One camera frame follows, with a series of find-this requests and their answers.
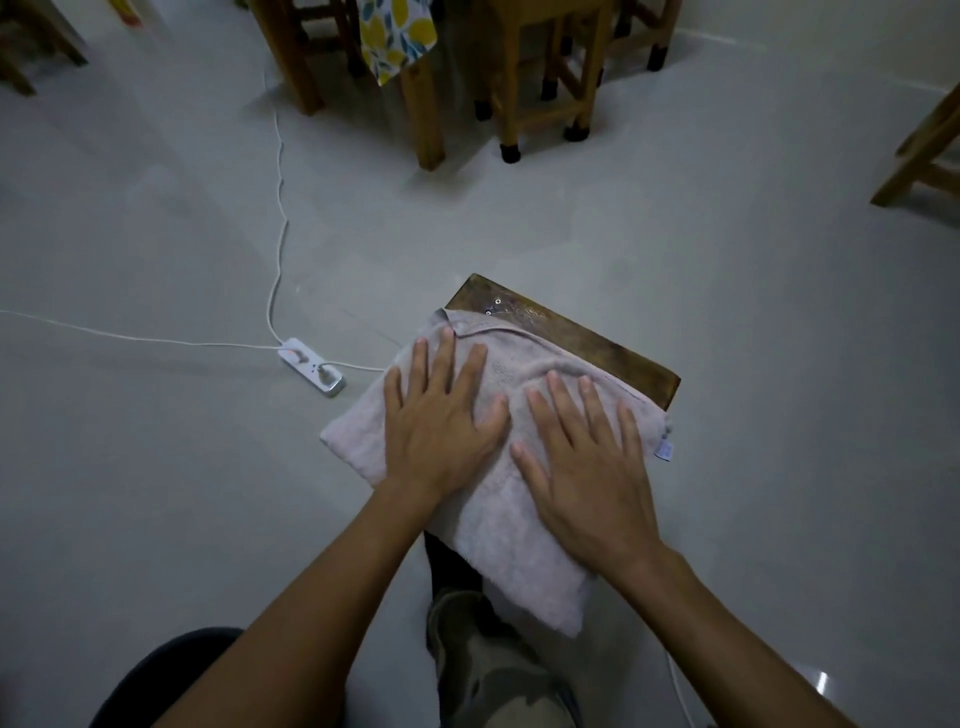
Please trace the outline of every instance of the right hand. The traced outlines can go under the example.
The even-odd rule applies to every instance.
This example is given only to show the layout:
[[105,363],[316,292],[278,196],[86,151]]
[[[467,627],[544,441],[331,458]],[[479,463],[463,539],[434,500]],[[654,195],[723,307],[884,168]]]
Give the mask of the right hand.
[[555,372],[547,383],[554,409],[536,390],[527,392],[527,402],[550,475],[522,443],[514,443],[510,453],[543,524],[574,559],[613,581],[637,560],[662,551],[636,420],[624,402],[617,404],[622,444],[617,443],[588,377],[579,380],[586,417]]

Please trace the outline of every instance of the leg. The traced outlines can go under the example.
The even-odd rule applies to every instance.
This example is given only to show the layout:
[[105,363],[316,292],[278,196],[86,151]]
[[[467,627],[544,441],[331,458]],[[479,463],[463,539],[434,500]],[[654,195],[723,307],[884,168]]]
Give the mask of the leg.
[[617,16],[616,25],[613,26],[613,37],[627,37],[630,34],[634,22],[635,5],[636,0],[622,0],[620,15]]
[[550,39],[547,40],[543,87],[540,90],[541,101],[553,101],[557,98],[557,63],[563,62],[560,56],[560,44],[563,39],[564,19],[558,17],[550,27]]
[[490,121],[493,108],[490,105],[490,87],[487,81],[487,18],[484,15],[484,0],[470,3],[469,45],[471,49],[473,114],[477,121]]
[[347,18],[344,0],[330,0],[330,8],[333,10],[333,21],[337,24],[337,35],[347,54],[347,71],[353,78],[362,79],[368,73],[367,64],[360,55],[360,48],[353,42],[353,29]]
[[414,130],[417,160],[422,169],[432,172],[444,160],[446,153],[429,58],[423,56],[416,63],[404,67],[400,71],[400,87]]
[[923,141],[933,129],[942,124],[955,110],[960,108],[960,84],[951,91],[944,99],[937,104],[919,127],[897,148],[897,156],[904,157],[910,152],[915,143]]
[[0,76],[10,81],[20,94],[24,96],[36,96],[34,85],[27,81],[27,77],[20,72],[16,64],[4,53],[3,48],[0,48]]
[[478,592],[446,591],[427,615],[440,723],[582,728],[573,692]]
[[580,82],[584,90],[583,107],[573,120],[573,126],[564,130],[564,138],[567,141],[583,141],[590,133],[590,118],[593,115],[593,102],[597,95],[597,81],[607,54],[610,16],[610,3],[603,3],[600,10],[593,16],[587,55],[584,57],[584,75]]
[[647,70],[657,72],[666,62],[666,52],[670,49],[670,41],[677,27],[677,18],[680,16],[681,0],[666,0],[663,13],[660,16],[662,36],[660,42],[654,43],[650,49],[650,60],[647,61]]
[[500,155],[508,164],[520,161],[517,146],[519,128],[516,124],[516,71],[520,63],[520,23],[516,4],[511,4],[503,18],[503,82],[500,86]]
[[880,207],[890,205],[910,188],[910,185],[917,180],[926,166],[943,153],[958,134],[960,134],[960,109],[957,109],[947,121],[931,131],[925,139],[917,141],[916,149],[911,151],[910,157],[876,191],[870,202]]
[[294,93],[297,106],[307,116],[313,115],[324,107],[324,100],[307,67],[287,12],[274,0],[250,0],[250,7],[283,78]]

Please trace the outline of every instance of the table leg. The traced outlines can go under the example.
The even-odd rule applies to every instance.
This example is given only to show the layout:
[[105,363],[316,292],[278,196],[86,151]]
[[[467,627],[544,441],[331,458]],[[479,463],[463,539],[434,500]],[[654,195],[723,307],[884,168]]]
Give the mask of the table leg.
[[445,159],[446,152],[437,109],[437,91],[426,56],[400,71],[400,87],[413,127],[417,160],[422,169],[432,172]]

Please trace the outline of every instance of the chair leg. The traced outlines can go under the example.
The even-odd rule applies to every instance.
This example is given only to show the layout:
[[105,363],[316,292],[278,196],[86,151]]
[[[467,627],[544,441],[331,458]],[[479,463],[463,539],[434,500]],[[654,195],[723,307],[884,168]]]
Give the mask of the chair leg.
[[509,7],[503,18],[503,81],[500,86],[500,155],[508,164],[520,161],[519,128],[516,123],[517,66],[520,63],[520,23],[516,4]]
[[322,109],[324,100],[297,43],[286,10],[274,0],[250,0],[250,8],[300,111],[310,116]]
[[16,67],[13,61],[0,48],[0,77],[6,78],[19,93],[24,96],[36,96],[36,90],[27,77]]
[[470,84],[473,86],[473,114],[477,121],[490,121],[493,107],[490,103],[490,82],[488,81],[487,18],[484,0],[470,3],[470,22],[468,43],[470,61],[468,63]]
[[663,5],[663,12],[660,14],[660,32],[659,43],[654,43],[650,49],[650,59],[647,61],[647,70],[657,72],[663,69],[666,63],[666,54],[670,50],[670,41],[673,40],[673,32],[677,28],[677,18],[680,16],[680,7],[683,0],[666,0]]
[[603,3],[593,17],[590,26],[590,41],[587,46],[587,54],[584,57],[584,75],[580,81],[584,90],[583,105],[580,113],[573,120],[573,126],[564,131],[564,138],[567,141],[583,141],[589,136],[593,103],[596,101],[597,95],[597,79],[600,77],[600,69],[603,68],[604,57],[607,54],[611,14],[611,4]]
[[557,98],[557,64],[563,63],[560,44],[564,39],[564,19],[554,18],[550,26],[550,39],[546,44],[546,62],[543,68],[543,86],[540,89],[541,101],[553,101]]
[[360,48],[353,42],[353,30],[347,17],[347,8],[344,0],[330,0],[333,9],[333,21],[337,24],[337,35],[343,43],[344,53],[347,54],[347,71],[355,79],[362,79],[369,71],[367,63],[360,55]]
[[422,169],[432,172],[444,161],[446,153],[437,109],[437,92],[429,62],[429,58],[424,56],[404,67],[400,71],[400,87],[413,127],[417,160]]
[[904,157],[910,148],[924,139],[933,129],[942,124],[954,111],[960,108],[960,84],[937,104],[937,108],[930,112],[924,121],[897,148],[897,157]]
[[957,109],[947,121],[932,130],[926,138],[917,141],[916,148],[911,150],[910,156],[876,191],[870,202],[880,207],[890,205],[910,188],[926,166],[941,155],[959,134],[960,109]]

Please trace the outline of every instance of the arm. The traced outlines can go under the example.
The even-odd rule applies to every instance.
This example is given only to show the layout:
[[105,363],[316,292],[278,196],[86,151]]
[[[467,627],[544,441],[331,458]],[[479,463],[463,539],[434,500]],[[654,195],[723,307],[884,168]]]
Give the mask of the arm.
[[384,380],[387,478],[353,522],[157,722],[175,726],[332,725],[350,665],[400,562],[437,505],[467,485],[506,431],[498,400],[475,425],[472,404],[487,350],[474,347],[457,380],[448,330],[428,375],[414,346],[406,397]]
[[580,382],[581,414],[560,378],[551,374],[548,381],[554,409],[537,392],[528,401],[550,475],[523,445],[511,453],[540,518],[561,545],[630,602],[719,725],[851,728],[660,540],[629,408],[622,402],[617,407],[617,443],[592,382]]

